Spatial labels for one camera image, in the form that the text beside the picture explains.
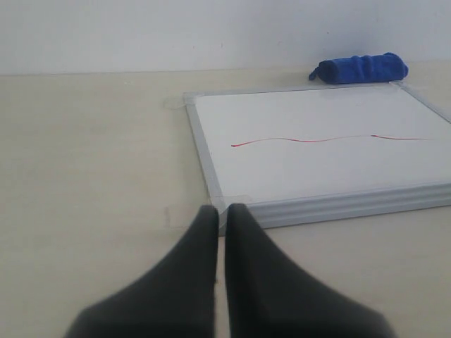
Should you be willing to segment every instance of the small whiteboard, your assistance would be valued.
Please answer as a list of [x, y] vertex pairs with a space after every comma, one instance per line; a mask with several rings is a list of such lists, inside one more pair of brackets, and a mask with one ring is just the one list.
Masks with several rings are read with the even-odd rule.
[[400, 84], [185, 95], [214, 206], [262, 227], [451, 204], [451, 124]]

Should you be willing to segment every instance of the black foam pad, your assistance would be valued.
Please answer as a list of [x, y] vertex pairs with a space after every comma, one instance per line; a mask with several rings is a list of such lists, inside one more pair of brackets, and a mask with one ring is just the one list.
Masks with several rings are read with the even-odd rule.
[[82, 311], [66, 338], [212, 338], [217, 251], [218, 214], [203, 206], [159, 264]]
[[380, 313], [337, 293], [292, 262], [244, 205], [228, 210], [225, 249], [232, 338], [395, 337]]

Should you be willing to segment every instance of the red line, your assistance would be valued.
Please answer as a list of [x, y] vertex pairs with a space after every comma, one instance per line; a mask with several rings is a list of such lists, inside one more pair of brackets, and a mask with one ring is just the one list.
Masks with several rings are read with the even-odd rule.
[[318, 142], [327, 142], [327, 141], [333, 141], [337, 139], [350, 139], [355, 137], [375, 137], [378, 139], [391, 139], [391, 140], [397, 140], [397, 141], [426, 141], [428, 139], [419, 139], [419, 138], [413, 138], [413, 137], [388, 137], [388, 136], [379, 136], [379, 135], [355, 135], [355, 136], [341, 136], [341, 137], [332, 137], [330, 139], [289, 139], [287, 137], [269, 137], [267, 139], [255, 139], [254, 141], [248, 141], [245, 143], [239, 143], [239, 144], [232, 144], [233, 148], [236, 148], [238, 146], [246, 146], [248, 144], [257, 143], [257, 142], [263, 142], [263, 141], [274, 141], [274, 140], [281, 140], [281, 141], [291, 141], [291, 142], [301, 142], [301, 143], [318, 143]]

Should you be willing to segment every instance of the blue microfiber towel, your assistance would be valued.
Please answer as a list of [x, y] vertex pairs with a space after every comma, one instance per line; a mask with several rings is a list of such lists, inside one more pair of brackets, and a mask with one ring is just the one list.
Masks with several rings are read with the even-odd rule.
[[398, 55], [385, 53], [322, 61], [310, 74], [309, 79], [315, 80], [318, 75], [325, 83], [340, 85], [402, 80], [408, 73], [409, 68]]

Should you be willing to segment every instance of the whiteboard frame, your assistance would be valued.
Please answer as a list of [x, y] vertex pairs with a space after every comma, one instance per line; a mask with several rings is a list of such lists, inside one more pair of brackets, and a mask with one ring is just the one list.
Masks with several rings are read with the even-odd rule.
[[[403, 82], [391, 82], [403, 89], [432, 112], [451, 124], [451, 115], [447, 115]], [[378, 84], [351, 84], [340, 86], [310, 85], [275, 89], [236, 89], [217, 92], [189, 92], [183, 94], [187, 114], [190, 119], [197, 153], [204, 172], [204, 179], [210, 196], [210, 202], [220, 213], [220, 235], [225, 234], [227, 218], [227, 200], [234, 196], [224, 196], [216, 175], [202, 124], [197, 109], [196, 98], [201, 96], [259, 94], [271, 92], [297, 92], [318, 89], [337, 89], [353, 87], [372, 87]], [[435, 184], [412, 185], [390, 189], [372, 189], [349, 194], [329, 194], [298, 199], [284, 199], [272, 202], [246, 203], [262, 228], [285, 227], [305, 223], [339, 220], [384, 213], [396, 213], [424, 208], [451, 205], [451, 181]]]

